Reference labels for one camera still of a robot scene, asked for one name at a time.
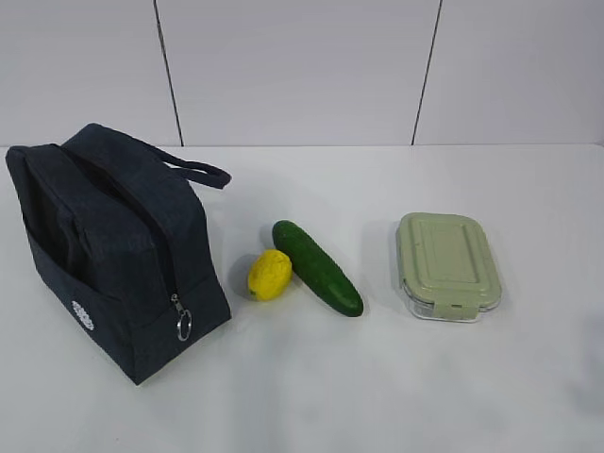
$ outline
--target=green cucumber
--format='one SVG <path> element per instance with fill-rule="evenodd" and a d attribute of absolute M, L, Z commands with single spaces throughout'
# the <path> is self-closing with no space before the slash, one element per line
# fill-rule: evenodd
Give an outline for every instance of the green cucumber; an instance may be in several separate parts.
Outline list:
<path fill-rule="evenodd" d="M 285 253 L 294 272 L 334 310 L 361 316 L 362 299 L 334 260 L 298 225 L 280 220 L 273 226 L 275 247 Z"/>

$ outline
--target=bag strap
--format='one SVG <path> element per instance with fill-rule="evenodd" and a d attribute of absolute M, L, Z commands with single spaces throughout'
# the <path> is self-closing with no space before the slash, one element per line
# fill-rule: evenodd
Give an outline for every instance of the bag strap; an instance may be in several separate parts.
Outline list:
<path fill-rule="evenodd" d="M 230 174 L 218 167 L 214 167 L 207 163 L 183 160 L 148 144 L 146 148 L 153 152 L 163 162 L 178 167 L 173 168 L 172 170 L 190 181 L 216 189 L 223 189 L 231 180 Z"/>

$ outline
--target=yellow lemon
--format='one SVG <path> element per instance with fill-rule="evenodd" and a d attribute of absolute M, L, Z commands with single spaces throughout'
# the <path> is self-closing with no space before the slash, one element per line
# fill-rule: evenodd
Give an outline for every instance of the yellow lemon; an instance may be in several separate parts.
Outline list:
<path fill-rule="evenodd" d="M 258 300 L 279 296 L 292 279 L 292 262 L 278 250 L 266 250 L 256 260 L 247 276 L 247 287 Z"/>

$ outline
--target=container lid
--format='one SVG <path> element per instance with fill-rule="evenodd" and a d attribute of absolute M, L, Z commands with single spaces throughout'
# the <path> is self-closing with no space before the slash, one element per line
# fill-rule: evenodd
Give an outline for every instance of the container lid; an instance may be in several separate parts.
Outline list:
<path fill-rule="evenodd" d="M 501 285 L 482 227 L 468 217 L 415 212 L 397 231 L 401 282 L 434 304 L 434 318 L 474 319 L 498 303 Z"/>

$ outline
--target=insulated bag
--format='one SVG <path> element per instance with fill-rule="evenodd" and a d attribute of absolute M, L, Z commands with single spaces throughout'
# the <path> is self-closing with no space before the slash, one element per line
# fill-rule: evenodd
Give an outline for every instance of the insulated bag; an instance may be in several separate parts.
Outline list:
<path fill-rule="evenodd" d="M 99 125 L 7 165 L 42 280 L 136 384 L 230 318 L 188 182 L 229 174 Z"/>

